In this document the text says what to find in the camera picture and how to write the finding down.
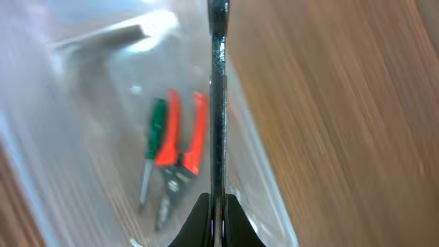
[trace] screwdriver handle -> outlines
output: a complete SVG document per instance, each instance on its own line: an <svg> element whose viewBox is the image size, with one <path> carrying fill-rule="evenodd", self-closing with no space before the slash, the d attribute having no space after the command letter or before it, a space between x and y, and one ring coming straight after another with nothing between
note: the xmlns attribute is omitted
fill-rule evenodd
<svg viewBox="0 0 439 247"><path fill-rule="evenodd" d="M160 149L166 126L166 112L166 100L156 99L150 119L150 131L147 134L148 145L145 152L146 159L154 159Z"/></svg>

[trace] screwdriver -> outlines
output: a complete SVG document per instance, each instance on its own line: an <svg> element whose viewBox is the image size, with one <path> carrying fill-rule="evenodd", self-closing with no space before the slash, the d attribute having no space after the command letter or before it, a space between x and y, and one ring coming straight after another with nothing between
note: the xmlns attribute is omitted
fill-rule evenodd
<svg viewBox="0 0 439 247"><path fill-rule="evenodd" d="M141 192L140 192L140 207L139 210L143 208L146 199L146 192L148 188L148 181L151 176L152 166L154 164L154 159L158 151L160 150L163 132L165 130L167 118L167 101L165 99L156 99L154 102L154 108L152 110L152 115L150 119L150 131L147 134L148 144L145 152L145 169L143 171Z"/></svg>

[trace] pliers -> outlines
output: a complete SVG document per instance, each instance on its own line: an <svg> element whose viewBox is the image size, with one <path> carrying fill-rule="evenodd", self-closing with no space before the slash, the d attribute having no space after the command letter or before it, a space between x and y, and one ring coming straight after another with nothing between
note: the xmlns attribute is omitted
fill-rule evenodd
<svg viewBox="0 0 439 247"><path fill-rule="evenodd" d="M178 151L178 129L180 122L180 98L175 89L169 89L169 109L165 139L156 155L156 166L161 168L166 190L161 200L156 219L156 231L160 231L169 219L170 211L184 195L187 185L198 175L208 110L207 97L194 93L196 119L193 138L189 150L181 154Z"/></svg>

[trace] pliers handle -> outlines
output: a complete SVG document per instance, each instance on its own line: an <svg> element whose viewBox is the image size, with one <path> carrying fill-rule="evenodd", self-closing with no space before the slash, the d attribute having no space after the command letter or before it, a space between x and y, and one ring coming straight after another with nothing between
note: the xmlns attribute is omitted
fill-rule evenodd
<svg viewBox="0 0 439 247"><path fill-rule="evenodd" d="M183 155L182 165L194 175L198 175L206 133L207 97L200 93L194 94L196 119L192 142L189 150ZM178 162L178 129L180 123L180 98L175 89L169 89L169 110L165 140L156 156L157 166L175 165Z"/></svg>

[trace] metal tool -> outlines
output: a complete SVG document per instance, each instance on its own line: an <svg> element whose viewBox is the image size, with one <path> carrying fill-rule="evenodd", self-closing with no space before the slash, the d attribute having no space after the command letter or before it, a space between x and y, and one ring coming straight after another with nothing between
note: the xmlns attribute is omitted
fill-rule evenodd
<svg viewBox="0 0 439 247"><path fill-rule="evenodd" d="M156 231L160 231L169 219L172 208L184 195L187 185L198 175L204 135L206 132L207 97L195 93L196 119L193 138L188 152L178 152L178 124L180 99L175 89L169 90L166 137L156 156L156 165L162 167L166 191L157 214Z"/></svg>
<svg viewBox="0 0 439 247"><path fill-rule="evenodd" d="M238 199L225 193L228 0L208 0L212 34L211 194L202 193L170 247L264 246Z"/></svg>
<svg viewBox="0 0 439 247"><path fill-rule="evenodd" d="M142 209L147 193L148 182L150 180L154 159L160 149L163 132L166 124L167 102L164 99L156 99L154 109L150 119L150 131L148 132L148 145L145 151L145 170L143 171L142 186L140 192L140 207Z"/></svg>
<svg viewBox="0 0 439 247"><path fill-rule="evenodd" d="M222 246L225 207L227 76L226 34L228 0L208 0L212 36L211 75L211 204L213 245Z"/></svg>

